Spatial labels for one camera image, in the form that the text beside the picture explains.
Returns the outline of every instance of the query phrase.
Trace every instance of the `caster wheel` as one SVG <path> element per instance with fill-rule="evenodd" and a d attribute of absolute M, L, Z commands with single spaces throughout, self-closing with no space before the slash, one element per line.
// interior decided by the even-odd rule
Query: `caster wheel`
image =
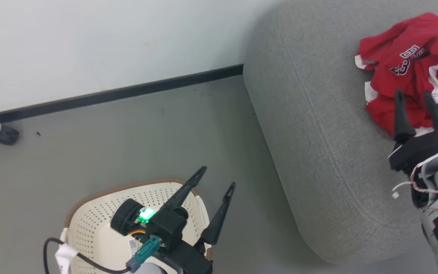
<path fill-rule="evenodd" d="M 11 146 L 16 143 L 19 137 L 19 132 L 14 128 L 7 126 L 1 126 L 0 131 L 0 144 Z"/>

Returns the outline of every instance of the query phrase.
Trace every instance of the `gray sofa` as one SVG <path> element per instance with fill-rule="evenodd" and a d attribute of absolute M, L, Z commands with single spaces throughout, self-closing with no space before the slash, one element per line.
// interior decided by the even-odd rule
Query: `gray sofa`
<path fill-rule="evenodd" d="M 359 40 L 424 12 L 432 0 L 291 0 L 255 29 L 244 81 L 305 242 L 323 260 L 367 263 L 426 244 L 393 141 L 365 110 Z"/>

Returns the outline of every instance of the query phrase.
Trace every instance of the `green led light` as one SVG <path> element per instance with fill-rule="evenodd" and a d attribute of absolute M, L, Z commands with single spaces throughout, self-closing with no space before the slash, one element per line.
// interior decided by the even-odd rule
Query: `green led light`
<path fill-rule="evenodd" d="M 140 214 L 138 215 L 138 221 L 147 223 L 150 221 L 153 215 L 155 215 L 155 211 L 147 207 L 143 211 L 141 211 Z"/>

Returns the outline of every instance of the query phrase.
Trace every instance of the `laundry basket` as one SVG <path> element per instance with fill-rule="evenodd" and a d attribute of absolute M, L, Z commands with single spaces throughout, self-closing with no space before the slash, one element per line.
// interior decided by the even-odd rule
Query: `laundry basket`
<path fill-rule="evenodd" d="M 125 185 L 79 201 L 68 213 L 60 239 L 80 253 L 110 269 L 123 269 L 125 263 L 141 246 L 132 236 L 122 236 L 111 229 L 110 219 L 122 201 L 134 199 L 145 207 L 157 211 L 183 184 L 179 178 L 156 179 Z M 182 239 L 193 245 L 202 230 L 209 225 L 209 217 L 202 199 L 193 189 L 182 204 L 189 218 Z M 211 246 L 206 245 L 205 257 L 211 260 Z M 177 272 L 163 262 L 151 257 L 152 262 L 168 274 Z M 71 264 L 72 274 L 101 274 L 100 270 L 75 257 Z"/>

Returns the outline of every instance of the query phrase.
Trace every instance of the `teal connector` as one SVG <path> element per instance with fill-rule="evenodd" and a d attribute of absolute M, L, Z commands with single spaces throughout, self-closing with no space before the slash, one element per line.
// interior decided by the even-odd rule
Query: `teal connector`
<path fill-rule="evenodd" d="M 157 236 L 151 236 L 146 243 L 141 246 L 141 248 L 132 256 L 131 259 L 126 263 L 126 267 L 129 268 L 129 272 L 135 273 L 141 264 L 146 261 L 146 259 L 153 256 L 155 252 L 160 249 L 160 238 Z"/>
<path fill-rule="evenodd" d="M 160 249 L 160 238 L 151 236 L 146 243 L 135 253 L 135 258 L 140 264 L 144 263 L 146 259 L 150 258 Z"/>

